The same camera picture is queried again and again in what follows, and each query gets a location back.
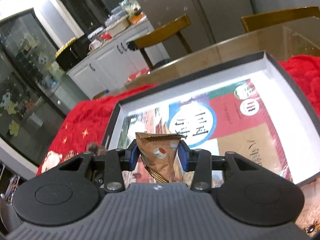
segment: cabinet door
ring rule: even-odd
[[[128,77],[137,71],[117,39],[106,44],[93,57],[101,76],[106,80],[111,79],[109,83],[115,85],[112,89],[124,86]]]
[[[84,62],[69,72],[69,77],[78,85],[78,87],[92,99],[96,94],[105,90],[105,84],[100,80],[99,75],[93,69],[96,69],[92,63]]]
[[[143,22],[139,24],[138,26],[132,28],[130,31],[125,33],[121,38],[122,46],[124,48],[127,48],[127,42],[133,41],[141,36],[146,35],[147,33],[153,31],[153,27],[149,21]],[[146,53],[148,54],[148,57],[150,58],[150,61],[153,65],[158,63],[159,61],[169,58],[168,53],[166,52],[164,46],[162,43],[159,43],[157,45],[148,47],[145,49]],[[139,71],[141,69],[144,69],[147,66],[147,63],[145,62],[142,54],[139,50],[137,51],[126,51],[127,56],[131,60],[132,64],[135,66],[136,70]]]

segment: star sticker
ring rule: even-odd
[[[82,132],[82,135],[83,135],[82,138],[86,137],[88,134],[89,134],[89,133],[88,133],[88,130],[85,129],[85,130]]]

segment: glass tabletop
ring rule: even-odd
[[[320,19],[299,19],[219,42],[174,60],[149,75],[142,75],[125,87],[132,89],[144,84],[165,83],[262,50],[278,61],[286,61],[296,55],[320,56]]]

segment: snack packet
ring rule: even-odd
[[[159,182],[175,182],[173,163],[180,134],[136,133],[138,148],[146,170]]]

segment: chair leg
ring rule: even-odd
[[[186,39],[182,36],[180,31],[177,32],[177,36],[178,36],[179,40],[181,41],[183,47],[186,49],[187,53],[188,54],[192,53],[192,50],[191,50],[189,44],[187,43]]]
[[[148,67],[150,68],[150,70],[154,70],[153,68],[153,64],[151,63],[146,51],[144,49],[140,49],[140,52],[144,58],[144,60],[147,62]]]

